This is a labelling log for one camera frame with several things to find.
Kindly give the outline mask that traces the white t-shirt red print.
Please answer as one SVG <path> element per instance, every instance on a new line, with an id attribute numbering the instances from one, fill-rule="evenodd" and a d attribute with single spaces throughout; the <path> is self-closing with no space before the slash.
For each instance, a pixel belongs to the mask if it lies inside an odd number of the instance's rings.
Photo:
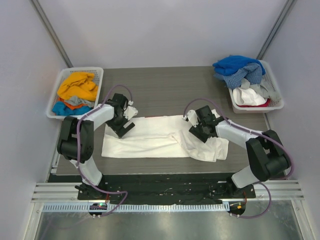
<path id="1" fill-rule="evenodd" d="M 119 138 L 105 127 L 102 157 L 106 158 L 192 158 L 203 162 L 226 160 L 229 141 L 209 138 L 200 141 L 189 132 L 191 124 L 181 115 L 135 117 L 134 127 Z"/>

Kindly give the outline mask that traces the blue t-shirt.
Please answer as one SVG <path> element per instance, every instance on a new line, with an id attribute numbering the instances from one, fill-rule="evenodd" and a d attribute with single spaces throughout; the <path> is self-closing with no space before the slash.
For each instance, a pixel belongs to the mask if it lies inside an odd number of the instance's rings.
<path id="1" fill-rule="evenodd" d="M 230 76 L 232 74 L 235 74 L 239 69 L 251 63 L 260 65 L 262 75 L 266 74 L 266 71 L 259 60 L 241 55 L 230 55 L 213 63 L 212 66 L 215 68 L 216 73 L 223 76 Z"/>

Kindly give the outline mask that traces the blue checkered cloth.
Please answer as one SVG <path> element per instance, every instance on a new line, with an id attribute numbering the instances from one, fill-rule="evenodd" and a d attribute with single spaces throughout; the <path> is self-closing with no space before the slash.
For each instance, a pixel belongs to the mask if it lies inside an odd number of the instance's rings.
<path id="1" fill-rule="evenodd" d="M 242 85 L 242 79 L 248 80 L 251 85 L 260 84 L 265 74 L 265 69 L 259 63 L 252 62 L 239 68 L 231 75 L 222 75 L 221 73 L 216 72 L 213 76 L 224 82 L 227 88 L 233 90 Z"/>

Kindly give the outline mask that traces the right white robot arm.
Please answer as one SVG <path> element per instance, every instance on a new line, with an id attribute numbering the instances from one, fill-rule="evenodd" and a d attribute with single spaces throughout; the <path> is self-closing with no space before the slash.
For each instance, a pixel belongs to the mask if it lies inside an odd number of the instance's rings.
<path id="1" fill-rule="evenodd" d="M 226 180 L 226 194 L 231 197 L 242 194 L 248 186 L 278 177 L 292 168 L 291 158 L 273 130 L 254 131 L 243 127 L 224 116 L 216 116 L 208 105 L 189 110 L 184 119 L 191 124 L 189 132 L 201 142 L 222 138 L 246 150 L 248 166 Z"/>

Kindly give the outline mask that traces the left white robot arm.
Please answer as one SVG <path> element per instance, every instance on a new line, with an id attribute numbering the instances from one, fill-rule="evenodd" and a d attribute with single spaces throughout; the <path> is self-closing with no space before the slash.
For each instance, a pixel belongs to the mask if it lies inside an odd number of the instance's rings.
<path id="1" fill-rule="evenodd" d="M 120 139 L 135 126 L 130 120 L 138 114 L 133 102 L 123 94 L 115 93 L 87 113 L 67 116 L 62 121 L 57 152 L 78 170 L 82 183 L 75 188 L 80 199 L 102 199 L 109 193 L 104 175 L 94 161 L 94 133 L 107 125 Z"/>

